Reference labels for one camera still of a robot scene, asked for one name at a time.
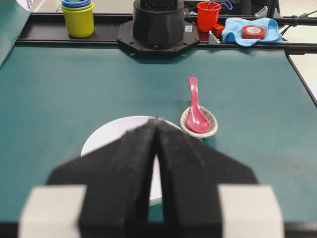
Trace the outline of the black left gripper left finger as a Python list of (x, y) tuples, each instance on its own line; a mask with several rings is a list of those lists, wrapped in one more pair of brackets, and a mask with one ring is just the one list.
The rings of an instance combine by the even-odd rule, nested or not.
[(146, 220), (155, 121), (74, 159), (34, 187), (19, 221), (21, 238), (123, 238), (129, 222)]

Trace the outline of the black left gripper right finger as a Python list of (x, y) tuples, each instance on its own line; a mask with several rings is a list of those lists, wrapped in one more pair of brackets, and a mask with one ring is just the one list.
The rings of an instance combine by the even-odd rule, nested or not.
[(164, 217), (182, 238), (282, 238), (271, 186), (248, 166), (156, 121)]

